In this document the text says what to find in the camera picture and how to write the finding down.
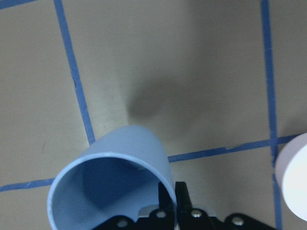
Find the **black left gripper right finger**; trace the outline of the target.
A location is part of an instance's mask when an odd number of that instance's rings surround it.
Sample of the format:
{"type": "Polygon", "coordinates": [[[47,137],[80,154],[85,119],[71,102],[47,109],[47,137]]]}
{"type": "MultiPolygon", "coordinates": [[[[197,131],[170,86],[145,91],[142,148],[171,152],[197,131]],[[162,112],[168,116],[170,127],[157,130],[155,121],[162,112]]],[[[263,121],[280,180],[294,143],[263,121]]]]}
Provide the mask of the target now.
{"type": "Polygon", "coordinates": [[[192,210],[192,203],[190,200],[187,184],[185,182],[175,183],[175,193],[177,199],[177,211],[189,212],[192,210]]]}

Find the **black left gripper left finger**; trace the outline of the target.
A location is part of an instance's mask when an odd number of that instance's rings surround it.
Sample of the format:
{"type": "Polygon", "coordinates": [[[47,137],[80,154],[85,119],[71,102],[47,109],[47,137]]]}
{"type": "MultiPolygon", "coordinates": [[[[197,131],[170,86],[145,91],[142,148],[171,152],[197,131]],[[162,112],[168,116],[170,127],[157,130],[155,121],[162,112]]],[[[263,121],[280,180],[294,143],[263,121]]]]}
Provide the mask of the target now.
{"type": "Polygon", "coordinates": [[[159,209],[164,211],[175,211],[176,204],[173,202],[168,190],[162,182],[158,183],[159,209]]]}

